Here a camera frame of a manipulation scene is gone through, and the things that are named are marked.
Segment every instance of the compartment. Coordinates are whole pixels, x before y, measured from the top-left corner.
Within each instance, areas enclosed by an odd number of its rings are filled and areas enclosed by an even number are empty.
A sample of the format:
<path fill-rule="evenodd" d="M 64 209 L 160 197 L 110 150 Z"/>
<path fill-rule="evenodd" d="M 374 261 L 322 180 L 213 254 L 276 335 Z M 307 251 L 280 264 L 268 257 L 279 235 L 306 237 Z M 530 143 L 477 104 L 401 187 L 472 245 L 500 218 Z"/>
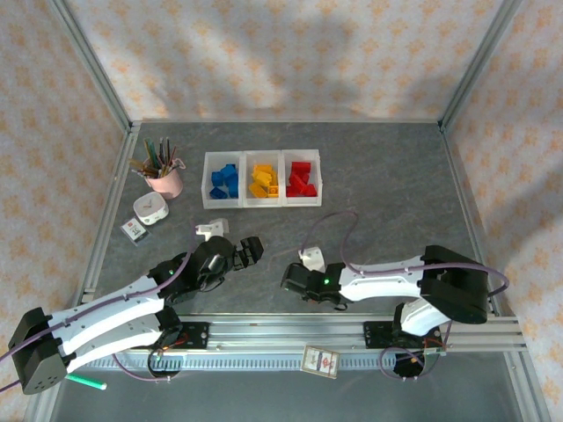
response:
<path fill-rule="evenodd" d="M 213 171 L 220 171 L 227 164 L 235 164 L 238 173 L 238 198 L 228 196 L 224 200 L 211 198 L 209 194 L 214 188 L 211 181 Z M 214 208 L 241 208 L 243 206 L 243 193 L 245 190 L 245 155 L 241 151 L 206 152 L 203 164 L 203 177 L 201 180 L 201 198 L 205 209 Z M 229 194 L 226 185 L 220 186 L 223 192 Z"/>
<path fill-rule="evenodd" d="M 270 164 L 278 177 L 279 194 L 277 198 L 256 198 L 249 189 L 253 183 L 252 172 L 255 164 Z M 243 195 L 243 207 L 281 207 L 282 197 L 285 196 L 285 171 L 281 151 L 245 151 L 245 194 Z"/>
<path fill-rule="evenodd" d="M 323 199 L 323 179 L 320 174 L 320 154 L 318 149 L 284 149 L 281 152 L 284 167 L 284 185 L 289 186 L 289 176 L 291 175 L 291 164 L 295 161 L 311 163 L 311 172 L 309 173 L 309 184 L 317 189 L 316 197 L 298 196 L 287 197 L 285 195 L 285 186 L 282 196 L 282 205 L 284 207 L 320 207 Z"/>

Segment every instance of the pink cup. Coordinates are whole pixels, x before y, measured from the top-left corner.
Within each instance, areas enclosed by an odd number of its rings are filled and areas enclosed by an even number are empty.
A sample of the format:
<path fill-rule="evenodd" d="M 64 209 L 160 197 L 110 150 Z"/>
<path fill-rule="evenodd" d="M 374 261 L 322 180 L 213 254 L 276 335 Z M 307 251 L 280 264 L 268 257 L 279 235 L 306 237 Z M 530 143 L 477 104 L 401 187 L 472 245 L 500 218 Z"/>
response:
<path fill-rule="evenodd" d="M 174 165 L 178 165 L 180 169 L 184 170 L 186 166 L 179 158 L 174 158 Z M 146 178 L 147 185 L 152 187 L 152 190 L 162 195 L 165 200 L 176 198 L 182 192 L 184 184 L 179 177 L 178 170 L 174 169 L 163 178 Z"/>

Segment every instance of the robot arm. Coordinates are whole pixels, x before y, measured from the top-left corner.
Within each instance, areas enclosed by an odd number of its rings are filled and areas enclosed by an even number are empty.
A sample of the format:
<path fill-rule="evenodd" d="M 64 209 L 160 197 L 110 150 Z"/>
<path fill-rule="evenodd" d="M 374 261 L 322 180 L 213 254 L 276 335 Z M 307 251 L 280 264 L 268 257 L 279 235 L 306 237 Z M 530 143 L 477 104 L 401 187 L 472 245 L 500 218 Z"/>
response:
<path fill-rule="evenodd" d="M 393 275 L 355 273 L 344 264 L 325 267 L 319 248 L 300 253 L 301 264 L 290 264 L 281 286 L 296 292 L 305 301 L 347 305 L 370 297 L 400 296 L 416 300 L 401 304 L 399 331 L 424 336 L 449 320 L 466 324 L 486 322 L 486 274 L 476 270 L 448 269 L 411 271 L 427 264 L 465 262 L 477 264 L 441 246 L 428 246 L 424 255 L 405 261 L 374 266 L 355 266 L 361 273 L 385 272 L 405 268 Z"/>
<path fill-rule="evenodd" d="M 130 285 L 96 301 L 50 316 L 42 308 L 25 313 L 10 340 L 10 349 L 49 327 L 59 328 L 12 355 L 24 394 L 52 387 L 91 360 L 131 347 L 174 343 L 182 324 L 172 305 L 220 286 L 226 273 L 252 266 L 262 256 L 257 237 L 243 239 L 237 249 L 223 237 L 224 231 L 228 231 L 225 220 L 198 226 L 197 233 L 206 241 L 189 257 L 182 253 L 162 262 Z M 158 289 L 180 269 L 184 259 L 188 261 L 176 279 Z M 135 295 L 151 289 L 153 293 Z M 89 312 L 79 319 L 72 319 L 86 310 Z"/>

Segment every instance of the green marker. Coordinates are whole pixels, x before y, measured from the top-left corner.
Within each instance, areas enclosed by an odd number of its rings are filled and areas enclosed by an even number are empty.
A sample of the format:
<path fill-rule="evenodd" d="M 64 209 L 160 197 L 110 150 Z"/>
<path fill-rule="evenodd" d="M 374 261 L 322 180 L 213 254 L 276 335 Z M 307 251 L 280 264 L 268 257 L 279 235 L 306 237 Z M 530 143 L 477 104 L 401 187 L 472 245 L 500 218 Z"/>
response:
<path fill-rule="evenodd" d="M 92 378 L 87 378 L 87 377 L 81 376 L 81 375 L 68 374 L 67 376 L 65 376 L 65 378 L 67 380 L 78 382 L 79 384 L 87 385 L 88 387 L 93 387 L 94 389 L 106 389 L 107 388 L 107 382 L 92 380 Z"/>

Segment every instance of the patterned wall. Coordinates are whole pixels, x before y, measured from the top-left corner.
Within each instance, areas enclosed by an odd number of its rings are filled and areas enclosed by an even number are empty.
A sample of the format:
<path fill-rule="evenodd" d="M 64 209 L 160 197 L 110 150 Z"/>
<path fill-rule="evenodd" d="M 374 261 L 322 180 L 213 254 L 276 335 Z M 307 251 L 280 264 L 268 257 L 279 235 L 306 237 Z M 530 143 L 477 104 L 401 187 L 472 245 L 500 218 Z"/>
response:
<path fill-rule="evenodd" d="M 486 258 L 512 280 L 553 420 L 563 420 L 563 3 L 524 0 L 449 135 Z"/>
<path fill-rule="evenodd" d="M 433 120 L 501 0 L 69 0 L 133 120 Z"/>
<path fill-rule="evenodd" d="M 88 262 L 121 131 L 45 0 L 0 2 L 0 353 L 22 314 L 69 306 Z M 11 360 L 0 386 L 17 379 Z M 21 420 L 20 387 L 0 419 Z"/>

